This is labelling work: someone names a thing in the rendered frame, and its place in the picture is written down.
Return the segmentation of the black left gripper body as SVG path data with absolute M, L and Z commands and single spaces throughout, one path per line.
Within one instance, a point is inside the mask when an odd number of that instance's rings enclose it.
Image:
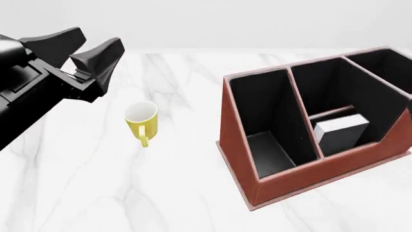
M 30 61 L 30 64 L 46 74 L 43 80 L 50 85 L 46 87 L 47 91 L 57 93 L 62 98 L 94 102 L 106 94 L 95 79 L 76 81 L 39 58 Z

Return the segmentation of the yellow mug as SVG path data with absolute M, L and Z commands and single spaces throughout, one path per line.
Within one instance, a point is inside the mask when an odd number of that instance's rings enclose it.
M 146 148 L 158 131 L 158 107 L 154 102 L 136 102 L 125 110 L 125 121 L 134 137 Z

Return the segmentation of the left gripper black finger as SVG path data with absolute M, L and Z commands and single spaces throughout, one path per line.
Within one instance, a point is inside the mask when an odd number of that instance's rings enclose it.
M 50 35 L 23 37 L 19 41 L 36 57 L 60 69 L 69 56 L 83 46 L 86 38 L 82 30 L 76 26 Z
M 74 77 L 82 82 L 94 80 L 99 94 L 106 94 L 113 71 L 125 48 L 120 38 L 112 38 L 87 52 L 70 55 L 76 66 Z

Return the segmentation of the red-brown desk caddy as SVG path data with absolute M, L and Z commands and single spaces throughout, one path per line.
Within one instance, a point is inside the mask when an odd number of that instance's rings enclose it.
M 353 114 L 354 143 L 322 148 L 316 125 Z M 227 75 L 217 146 L 249 210 L 379 166 L 412 148 L 412 55 L 372 48 Z

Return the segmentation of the grey book with white pages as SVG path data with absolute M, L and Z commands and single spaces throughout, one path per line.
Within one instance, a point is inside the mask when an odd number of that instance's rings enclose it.
M 314 134 L 323 155 L 330 156 L 353 148 L 369 123 L 357 113 L 318 122 Z

